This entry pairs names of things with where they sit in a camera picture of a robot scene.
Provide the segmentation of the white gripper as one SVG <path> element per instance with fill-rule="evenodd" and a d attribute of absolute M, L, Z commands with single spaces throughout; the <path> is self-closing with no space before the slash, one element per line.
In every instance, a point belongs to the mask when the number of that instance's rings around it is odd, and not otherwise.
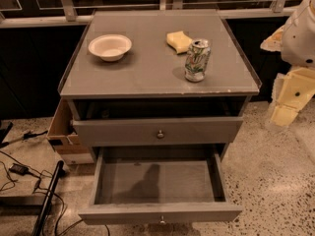
<path fill-rule="evenodd" d="M 263 40 L 260 48 L 270 52 L 282 50 L 284 28 L 280 27 Z M 271 120 L 278 126 L 288 126 L 298 112 L 315 95 L 315 70 L 292 66 L 286 74 L 278 73 L 272 92 L 273 114 Z"/>

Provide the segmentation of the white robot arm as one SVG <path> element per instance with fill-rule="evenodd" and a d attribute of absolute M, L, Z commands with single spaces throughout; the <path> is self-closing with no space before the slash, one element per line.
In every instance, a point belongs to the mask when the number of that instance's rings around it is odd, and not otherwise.
<path fill-rule="evenodd" d="M 266 51 L 279 51 L 290 65 L 274 82 L 271 122 L 289 126 L 315 94 L 315 0 L 300 5 L 272 35 L 260 45 Z"/>

